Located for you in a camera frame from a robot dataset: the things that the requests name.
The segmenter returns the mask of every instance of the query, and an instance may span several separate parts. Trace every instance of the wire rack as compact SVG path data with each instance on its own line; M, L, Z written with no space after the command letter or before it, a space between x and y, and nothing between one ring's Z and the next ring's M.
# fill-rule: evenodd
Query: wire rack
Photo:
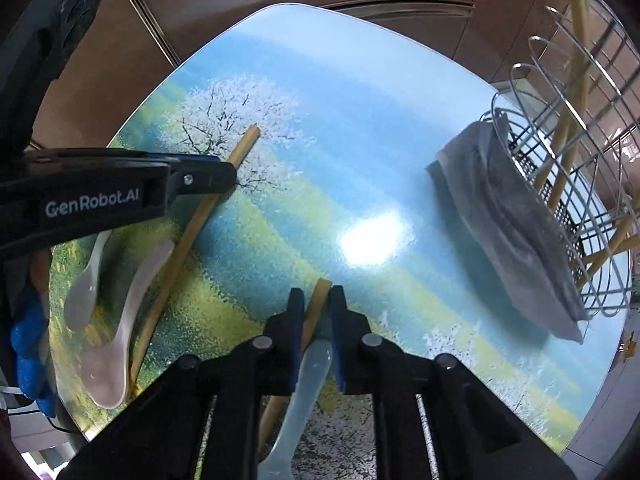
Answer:
M505 148L562 225L588 314L615 316L638 306L629 250L640 245L640 57L603 0L583 0L581 22L570 1L546 8L556 34L529 38L532 62L512 67L483 119L508 124Z

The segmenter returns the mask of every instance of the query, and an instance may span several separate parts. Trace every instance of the table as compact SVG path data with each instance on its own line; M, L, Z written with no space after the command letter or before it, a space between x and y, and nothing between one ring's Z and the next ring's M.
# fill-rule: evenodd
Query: table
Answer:
M189 58L111 146L225 156L252 123L262 138L238 189L196 242L137 388L185 352L208 358L257 335L292 286L308 296L324 276L344 286L375 331L416 354L457 355L554 450L563 449L609 370L624 316L596 316L582 346L549 336L512 307L463 226L432 162L488 110L494 93L399 34L298 4L260 10ZM93 242L55 252L58 386L89 437L118 410L97 408L86 395L79 351L113 335L136 266L156 242L178 238L196 204L181 198L167 218L114 233L85 333L62 325L62 304ZM294 471L316 478L331 462L335 472L324 478L367 477L373 443L369 399L340 397L328 381Z

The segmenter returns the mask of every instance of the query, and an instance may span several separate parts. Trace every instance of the logo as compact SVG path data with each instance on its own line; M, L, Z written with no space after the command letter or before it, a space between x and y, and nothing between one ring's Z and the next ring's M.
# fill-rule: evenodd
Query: logo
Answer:
M88 211L91 209L100 209L110 205L126 204L138 202L140 200L140 188L132 188L127 192L120 190L111 194L98 195L82 195L76 200L67 200L66 202L56 202L51 200L47 202L44 213L48 218L57 218L58 216L71 215L76 212Z

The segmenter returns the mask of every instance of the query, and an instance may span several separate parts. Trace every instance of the spoon handle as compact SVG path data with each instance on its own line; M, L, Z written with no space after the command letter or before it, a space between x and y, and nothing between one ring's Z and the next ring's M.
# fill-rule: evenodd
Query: spoon handle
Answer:
M133 322L136 320L142 298L145 297L146 290L148 289L154 276L162 269L162 266L166 263L174 250L174 243L171 240L164 240L156 245L145 258L131 281L131 286L127 293L127 299L124 302L122 309L122 316L120 317L120 323L118 325L118 331L114 339L119 339L123 342L127 349L129 348L129 339L131 337L131 330L133 329Z
M331 358L331 343L323 339L314 341L306 349L300 365L296 391L289 401L280 433L269 456L270 459L290 462L293 458L306 421L326 379Z
M109 229L108 231L102 231L98 233L98 236L95 239L94 248L91 250L91 257L89 257L89 265L100 265L102 250L104 249L104 245L107 243L107 240L111 236L111 231L112 230Z

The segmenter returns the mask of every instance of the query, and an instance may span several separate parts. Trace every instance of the white spoon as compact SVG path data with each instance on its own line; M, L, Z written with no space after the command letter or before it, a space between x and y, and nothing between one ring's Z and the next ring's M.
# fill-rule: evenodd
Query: white spoon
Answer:
M154 247L133 277L113 340L104 346L85 348L80 355L82 384L98 406L111 410L125 400L129 391L129 343L133 322L146 290L173 250L171 240Z
M293 480L291 459L331 365L331 343L317 339L306 349L296 391L269 456L258 464L258 480Z
M102 250L111 235L111 230L102 231L95 239L89 263L76 277L66 292L63 314L69 330L81 332L89 324L91 314L95 308L95 298L98 294L98 276L100 275L100 261Z

